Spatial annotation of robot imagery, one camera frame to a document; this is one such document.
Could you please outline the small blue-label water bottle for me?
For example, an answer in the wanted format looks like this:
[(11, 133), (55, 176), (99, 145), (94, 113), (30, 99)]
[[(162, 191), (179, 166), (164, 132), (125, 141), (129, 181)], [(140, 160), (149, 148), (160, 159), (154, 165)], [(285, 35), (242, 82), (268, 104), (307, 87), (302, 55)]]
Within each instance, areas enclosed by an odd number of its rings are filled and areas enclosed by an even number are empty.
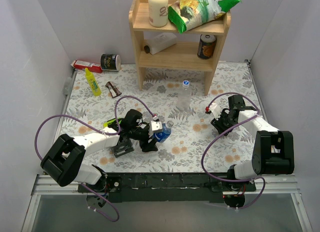
[(171, 120), (166, 123), (162, 123), (162, 132), (153, 134), (157, 142), (163, 143), (171, 135), (173, 125), (174, 123)]

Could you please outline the clear plastic bottle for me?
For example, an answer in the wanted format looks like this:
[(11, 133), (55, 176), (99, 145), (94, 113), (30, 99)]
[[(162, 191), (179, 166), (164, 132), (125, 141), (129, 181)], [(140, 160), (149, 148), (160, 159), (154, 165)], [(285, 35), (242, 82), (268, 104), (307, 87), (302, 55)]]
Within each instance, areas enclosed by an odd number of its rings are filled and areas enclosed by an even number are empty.
[(192, 88), (189, 83), (189, 87), (183, 87), (182, 83), (182, 88), (180, 92), (178, 93), (178, 98), (177, 98), (177, 104), (176, 107), (179, 110), (188, 110), (190, 107), (191, 103), (191, 94), (192, 94)]

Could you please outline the blue white bottle cap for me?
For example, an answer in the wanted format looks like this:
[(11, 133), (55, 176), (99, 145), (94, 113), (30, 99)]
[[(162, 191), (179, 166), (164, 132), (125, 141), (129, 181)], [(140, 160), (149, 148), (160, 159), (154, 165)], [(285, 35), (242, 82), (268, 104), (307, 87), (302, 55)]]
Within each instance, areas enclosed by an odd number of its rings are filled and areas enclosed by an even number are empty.
[(189, 87), (190, 82), (188, 80), (184, 80), (182, 85), (183, 85), (183, 87)]

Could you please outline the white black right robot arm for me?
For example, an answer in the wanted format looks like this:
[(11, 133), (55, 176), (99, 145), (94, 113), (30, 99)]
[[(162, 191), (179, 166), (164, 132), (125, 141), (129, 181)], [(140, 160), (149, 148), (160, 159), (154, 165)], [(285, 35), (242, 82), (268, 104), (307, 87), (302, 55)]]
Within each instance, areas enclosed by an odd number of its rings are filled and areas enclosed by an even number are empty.
[(205, 109), (214, 116), (211, 124), (219, 135), (227, 136), (234, 128), (243, 126), (254, 137), (251, 160), (232, 165), (223, 179), (232, 191), (261, 175), (290, 175), (295, 169), (292, 133), (270, 125), (255, 105), (245, 104), (246, 100), (239, 93), (229, 93), (228, 108), (221, 109), (211, 101)]

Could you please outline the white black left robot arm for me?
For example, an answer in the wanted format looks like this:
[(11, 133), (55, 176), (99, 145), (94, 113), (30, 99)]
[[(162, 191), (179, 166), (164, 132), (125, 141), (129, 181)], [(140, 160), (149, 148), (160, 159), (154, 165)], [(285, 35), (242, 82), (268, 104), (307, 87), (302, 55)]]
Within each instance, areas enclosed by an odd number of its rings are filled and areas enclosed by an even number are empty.
[(40, 166), (61, 187), (78, 182), (101, 192), (107, 187), (107, 173), (96, 165), (84, 164), (83, 159), (104, 148), (110, 148), (115, 157), (132, 152), (132, 140), (139, 142), (143, 152), (157, 151), (155, 134), (162, 130), (157, 116), (147, 123), (140, 112), (131, 109), (125, 117), (107, 121), (101, 131), (75, 137), (60, 135)]

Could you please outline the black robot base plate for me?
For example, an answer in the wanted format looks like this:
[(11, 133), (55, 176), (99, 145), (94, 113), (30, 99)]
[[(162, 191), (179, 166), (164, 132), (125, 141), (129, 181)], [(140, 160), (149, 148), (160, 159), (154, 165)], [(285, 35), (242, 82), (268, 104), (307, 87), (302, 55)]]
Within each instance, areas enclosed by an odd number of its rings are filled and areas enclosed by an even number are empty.
[(100, 186), (112, 203), (202, 201), (223, 203), (223, 193), (256, 191), (254, 182), (228, 183), (206, 173), (109, 173)]

